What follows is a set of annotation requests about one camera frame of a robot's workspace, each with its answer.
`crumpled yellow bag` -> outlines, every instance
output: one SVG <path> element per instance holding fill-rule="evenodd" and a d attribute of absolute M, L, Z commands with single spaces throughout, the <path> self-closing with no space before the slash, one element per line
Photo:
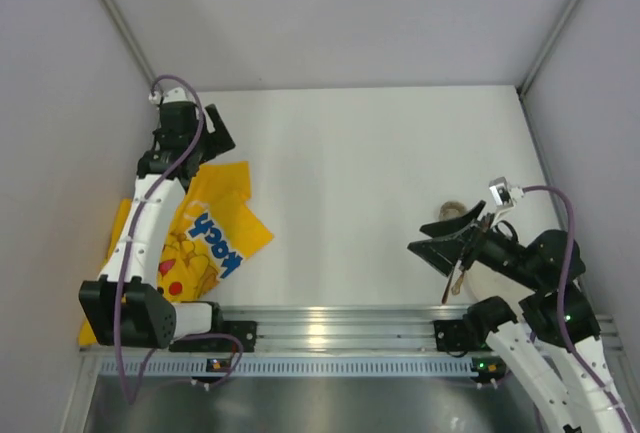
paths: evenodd
<path fill-rule="evenodd" d="M 171 302 L 193 301 L 228 278 L 273 234 L 249 210 L 249 164 L 202 165 L 176 210 L 158 265 L 158 287 Z M 131 200 L 122 200 L 107 258 L 124 228 Z M 78 344 L 96 342 L 84 321 Z"/>

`white table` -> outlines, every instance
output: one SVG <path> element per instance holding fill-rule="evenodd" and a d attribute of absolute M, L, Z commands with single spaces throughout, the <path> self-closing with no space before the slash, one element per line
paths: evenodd
<path fill-rule="evenodd" d="M 207 298 L 222 305 L 438 305 L 445 279 L 406 246 L 451 199 L 543 174 L 509 86 L 202 93 L 248 160 L 252 211 L 275 239 Z M 557 227 L 550 199 L 510 218 L 520 241 Z M 452 304 L 468 303 L 463 293 Z"/>

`yellow bag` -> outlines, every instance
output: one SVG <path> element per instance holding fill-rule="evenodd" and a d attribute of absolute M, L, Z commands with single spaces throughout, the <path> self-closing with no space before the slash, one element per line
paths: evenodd
<path fill-rule="evenodd" d="M 167 300 L 197 300 L 273 239 L 245 205 L 249 198 L 246 161 L 200 167 L 176 210 L 158 265 L 158 286 Z M 131 200 L 121 202 L 107 258 L 115 249 L 130 208 Z M 95 342 L 85 320 L 78 344 Z"/>

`gray floor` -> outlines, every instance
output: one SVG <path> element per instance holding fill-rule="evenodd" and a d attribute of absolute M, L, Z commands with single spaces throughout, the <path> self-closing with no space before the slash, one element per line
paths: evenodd
<path fill-rule="evenodd" d="M 117 379 L 100 378 L 85 433 L 537 431 L 514 378 L 498 391 L 464 380 L 238 378 L 205 393 L 170 381 L 146 380 L 128 407 Z"/>

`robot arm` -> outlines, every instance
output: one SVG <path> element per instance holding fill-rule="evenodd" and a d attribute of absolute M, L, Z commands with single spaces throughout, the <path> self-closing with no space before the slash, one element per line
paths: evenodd
<path fill-rule="evenodd" d="M 577 356 L 565 344 L 557 316 L 560 264 L 567 234 L 548 230 L 526 247 L 508 238 L 494 227 L 523 196 L 523 190 L 504 178 L 492 182 L 490 189 L 497 204 L 495 213 L 479 218 L 484 208 L 484 202 L 480 202 L 461 218 L 424 225 L 420 231 L 431 239 L 410 243 L 409 250 L 449 276 L 449 285 L 457 270 L 463 275 L 479 261 L 534 290 L 520 306 L 562 380 L 533 346 L 501 298 L 488 298 L 469 307 L 464 324 L 476 344 L 486 342 L 500 355 L 551 431 L 635 432 L 607 368 L 600 329 L 591 305 L 573 284 L 586 269 L 580 260 L 578 245 L 573 246 L 564 296 L 564 323 Z M 592 378 L 588 369 L 595 371 L 597 379 Z"/>
<path fill-rule="evenodd" d="M 152 100 L 158 105 L 160 127 L 153 133 L 153 148 L 138 162 L 131 211 L 98 279 L 85 281 L 80 288 L 80 303 L 102 345 L 114 342 L 114 303 L 123 264 L 126 264 L 120 321 L 123 346 L 166 348 L 185 335 L 219 332 L 222 327 L 222 313 L 215 303 L 167 301 L 157 289 L 157 271 L 176 208 L 200 164 L 234 148 L 235 144 L 215 106 L 210 105 L 206 108 L 206 133 L 200 136 L 181 166 L 166 175 L 196 135 L 196 106 L 181 88 Z M 157 188 L 148 195 L 157 181 Z M 144 203 L 142 209 L 138 208 L 140 203 Z M 128 244 L 130 257 L 126 258 Z"/>

